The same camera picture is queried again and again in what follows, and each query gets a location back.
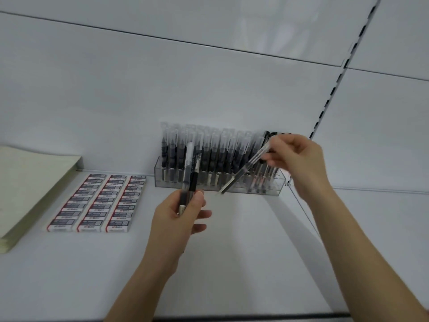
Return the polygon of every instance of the forearm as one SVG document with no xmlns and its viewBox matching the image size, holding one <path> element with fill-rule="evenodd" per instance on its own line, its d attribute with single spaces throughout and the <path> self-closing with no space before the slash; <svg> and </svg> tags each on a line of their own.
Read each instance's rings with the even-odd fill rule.
<svg viewBox="0 0 429 322">
<path fill-rule="evenodd" d="M 152 321 L 167 280 L 165 273 L 150 269 L 149 265 L 142 261 L 104 321 Z"/>
<path fill-rule="evenodd" d="M 333 189 L 308 204 L 355 321 L 429 320 Z"/>
</svg>

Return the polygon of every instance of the white wall panel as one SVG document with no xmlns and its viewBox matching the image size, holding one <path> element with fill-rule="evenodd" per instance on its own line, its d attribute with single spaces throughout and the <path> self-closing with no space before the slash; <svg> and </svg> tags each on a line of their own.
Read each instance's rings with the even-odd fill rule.
<svg viewBox="0 0 429 322">
<path fill-rule="evenodd" d="M 429 309 L 429 195 L 336 192 L 385 260 Z"/>
<path fill-rule="evenodd" d="M 0 0 L 0 9 L 339 66 L 374 2 Z"/>
<path fill-rule="evenodd" d="M 350 67 L 429 79 L 429 0 L 382 0 Z"/>
<path fill-rule="evenodd" d="M 44 224 L 78 184 L 1 256 L 0 321 L 103 319 L 143 256 L 156 206 L 172 191 L 155 188 L 150 178 L 128 233 L 47 233 Z M 265 198 L 283 202 L 229 193 L 220 201 L 206 192 L 213 216 L 204 233 L 190 238 L 156 316 L 332 312 Z M 280 214 L 296 222 L 290 228 L 302 227 L 289 199 Z M 308 233 L 300 237 L 314 241 Z"/>
<path fill-rule="evenodd" d="M 314 140 L 334 186 L 429 191 L 429 82 L 347 70 Z"/>
<path fill-rule="evenodd" d="M 309 135 L 339 68 L 0 14 L 0 142 L 153 172 L 160 121 Z"/>
</svg>

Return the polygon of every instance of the right hand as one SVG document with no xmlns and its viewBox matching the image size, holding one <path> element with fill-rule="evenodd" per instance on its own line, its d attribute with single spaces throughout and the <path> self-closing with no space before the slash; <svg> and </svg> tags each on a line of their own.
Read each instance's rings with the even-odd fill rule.
<svg viewBox="0 0 429 322">
<path fill-rule="evenodd" d="M 332 189 L 326 175 L 322 148 L 300 134 L 279 134 L 270 139 L 271 149 L 262 156 L 267 164 L 287 170 L 298 194 L 306 202 Z"/>
</svg>

